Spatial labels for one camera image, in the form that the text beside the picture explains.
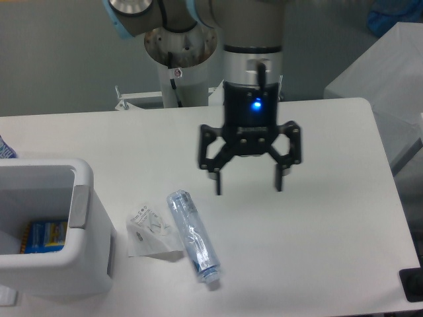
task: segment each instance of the white tabletop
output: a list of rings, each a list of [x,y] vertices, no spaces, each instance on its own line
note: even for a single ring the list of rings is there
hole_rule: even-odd
[[[264,156],[230,162],[223,196],[215,196],[196,166],[198,126],[220,126],[222,113],[209,107],[0,118],[2,137],[22,157],[85,159],[118,231],[109,293],[20,295],[18,306],[0,308],[0,315],[339,316],[423,308],[407,302],[401,287],[399,270],[418,260],[365,100],[281,104],[279,122],[303,128],[304,157],[282,193]],[[167,213],[165,198],[178,189],[191,193],[221,260],[217,290],[197,283],[187,257],[126,256],[131,207],[147,200]]]

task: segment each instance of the white bin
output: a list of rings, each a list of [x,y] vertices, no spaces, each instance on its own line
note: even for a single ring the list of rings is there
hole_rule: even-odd
[[[83,160],[0,160],[0,284],[33,295],[109,290],[115,230]],[[30,221],[68,219],[59,252],[19,254]]]

